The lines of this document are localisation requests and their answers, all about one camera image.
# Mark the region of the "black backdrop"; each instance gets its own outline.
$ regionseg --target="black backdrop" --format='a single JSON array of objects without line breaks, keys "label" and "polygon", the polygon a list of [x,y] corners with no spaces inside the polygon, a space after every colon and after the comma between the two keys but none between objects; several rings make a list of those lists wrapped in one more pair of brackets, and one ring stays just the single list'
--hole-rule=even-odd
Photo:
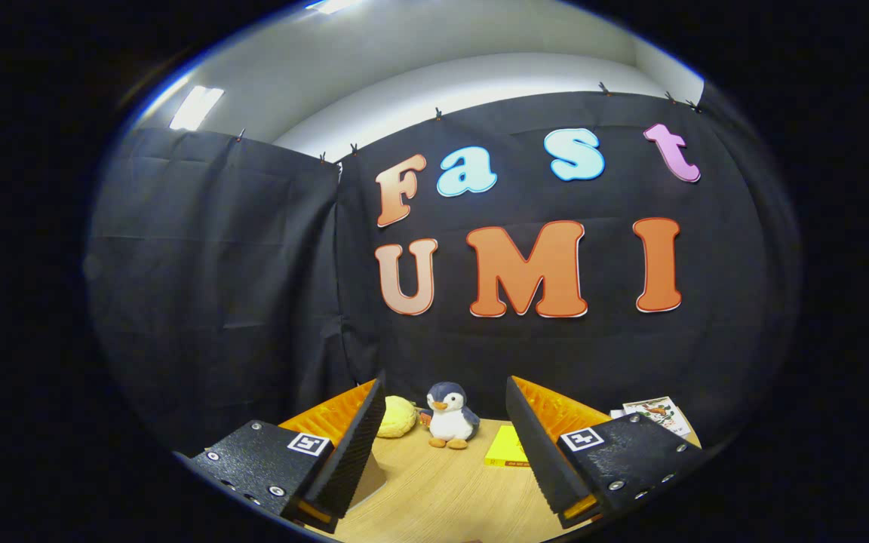
[{"label": "black backdrop", "polygon": [[[739,101],[780,158],[808,262],[796,348],[751,423],[592,540],[869,540],[869,5],[592,7]],[[0,10],[0,539],[289,540],[144,430],[94,339],[81,268],[94,166],[136,97],[269,10]]]},{"label": "black backdrop", "polygon": [[[800,241],[772,159],[711,96],[705,113],[635,95],[503,100],[390,134],[340,167],[224,134],[129,133],[103,170],[84,268],[114,375],[156,435],[187,455],[382,370],[389,393],[420,404],[434,382],[461,382],[469,406],[490,419],[507,417],[510,375],[606,412],[668,395],[707,446],[722,446],[782,362]],[[658,123],[686,141],[698,182],[677,179],[646,140]],[[579,127],[599,137],[606,169],[563,182],[542,141]],[[439,195],[441,157],[471,146],[489,151],[498,181]],[[377,227],[377,173],[418,152],[430,165],[417,174],[410,215]],[[635,307],[645,262],[632,224],[657,216],[680,226],[683,300],[646,314]],[[585,229],[588,312],[471,315],[478,271],[468,232],[502,226],[528,255],[555,220]],[[404,316],[384,305],[373,250],[417,238],[438,240],[435,298]],[[399,264],[413,292],[413,258]]]},{"label": "black backdrop", "polygon": [[[504,382],[513,374],[606,412],[670,395],[704,443],[724,440],[782,362],[799,305],[800,242],[775,164],[716,96],[704,93],[706,113],[634,95],[520,97],[424,121],[344,158],[338,282],[349,320],[345,349],[358,378],[383,368],[393,393],[417,401],[434,382],[461,382],[472,409],[493,419],[506,417]],[[656,123],[686,141],[699,182],[677,179],[643,137]],[[596,179],[567,183],[549,169],[542,141],[577,127],[597,135],[606,168]],[[496,183],[486,192],[439,195],[441,159],[469,146],[490,153]],[[419,153],[428,165],[416,173],[416,195],[404,197],[410,214],[377,227],[376,175]],[[632,224],[655,216],[680,224],[683,301],[645,314],[635,307],[645,264]],[[585,229],[579,277],[588,312],[548,319],[510,307],[500,318],[472,316],[478,274],[468,232],[504,227],[528,257],[541,227],[555,220]],[[417,275],[407,247],[418,238],[438,240],[434,302],[404,316],[384,305],[373,250],[403,247],[401,288],[410,295]]]}]

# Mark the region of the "card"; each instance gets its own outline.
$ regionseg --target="card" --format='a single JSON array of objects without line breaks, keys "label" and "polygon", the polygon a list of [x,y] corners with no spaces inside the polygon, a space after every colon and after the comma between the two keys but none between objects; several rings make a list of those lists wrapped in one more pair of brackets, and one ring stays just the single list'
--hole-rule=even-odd
[{"label": "card", "polygon": [[623,404],[625,415],[632,413],[641,413],[642,416],[647,416],[653,422],[662,424],[662,427],[669,430],[677,436],[686,436],[692,432],[689,428],[689,423],[686,422],[686,417],[676,407],[669,396],[663,398],[655,398],[642,402],[630,402]]}]

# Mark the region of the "ceiling light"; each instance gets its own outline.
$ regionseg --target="ceiling light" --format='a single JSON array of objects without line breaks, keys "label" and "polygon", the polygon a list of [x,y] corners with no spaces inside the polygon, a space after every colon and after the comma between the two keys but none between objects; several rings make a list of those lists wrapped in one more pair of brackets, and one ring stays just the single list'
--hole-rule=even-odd
[{"label": "ceiling light", "polygon": [[180,104],[180,109],[173,117],[170,127],[173,130],[180,128],[197,130],[221,96],[223,96],[223,89],[207,89],[207,87],[200,85],[193,87],[190,94],[186,96],[186,100]]},{"label": "ceiling light", "polygon": [[322,14],[333,14],[334,11],[341,11],[342,9],[352,6],[360,1],[361,0],[323,0],[321,2],[310,4],[310,6],[307,6],[307,9],[317,10]]}]

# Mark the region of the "black curtain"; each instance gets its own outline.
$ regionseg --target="black curtain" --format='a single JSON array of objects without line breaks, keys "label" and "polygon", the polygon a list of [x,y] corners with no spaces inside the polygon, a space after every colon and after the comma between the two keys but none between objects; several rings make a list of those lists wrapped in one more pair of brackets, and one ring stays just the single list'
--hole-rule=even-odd
[{"label": "black curtain", "polygon": [[[799,241],[772,161],[738,115],[635,95],[559,93],[488,103],[428,120],[358,149],[341,161],[338,276],[341,309],[351,317],[345,346],[359,379],[387,372],[391,393],[423,402],[434,382],[465,386],[480,416],[504,419],[509,375],[554,388],[601,410],[672,396],[711,446],[731,436],[783,360],[797,311]],[[663,123],[686,141],[683,155],[702,173],[685,183],[669,171],[643,131]],[[590,181],[553,175],[542,147],[558,128],[599,138],[606,168]],[[435,186],[441,159],[462,147],[490,153],[498,176],[486,192],[455,197]],[[410,214],[385,228],[376,175],[415,154],[417,195]],[[655,314],[637,310],[644,256],[632,224],[647,217],[680,224],[676,281],[683,302]],[[477,318],[476,254],[465,237],[505,228],[524,257],[541,227],[579,221],[579,276],[588,313],[546,319],[541,299],[518,316]],[[434,303],[418,316],[390,310],[373,251],[400,244],[401,289],[416,290],[407,245],[435,238]],[[503,302],[505,294],[500,293]]]},{"label": "black curtain", "polygon": [[[669,171],[643,131],[686,141],[697,183]],[[563,182],[542,145],[558,128],[599,138],[606,168]],[[486,192],[439,195],[441,159],[490,154]],[[376,226],[376,176],[413,155],[406,219]],[[704,446],[732,436],[784,360],[797,315],[796,221],[768,152],[718,90],[697,111],[637,95],[518,97],[445,115],[359,148],[338,164],[216,133],[138,130],[108,161],[86,271],[111,367],[156,435],[196,453],[248,419],[280,422],[386,371],[389,393],[424,402],[465,386],[479,416],[506,419],[519,375],[601,410],[668,395]],[[646,314],[632,224],[680,224],[682,305]],[[522,255],[541,227],[575,220],[586,315],[477,318],[476,228],[506,229]],[[434,303],[384,305],[373,251],[400,244],[401,289],[416,289],[407,245],[435,238]],[[500,293],[503,302],[509,302]]]},{"label": "black curtain", "polygon": [[86,274],[152,432],[196,454],[353,385],[333,258],[338,166],[217,133],[136,130],[108,159]]}]

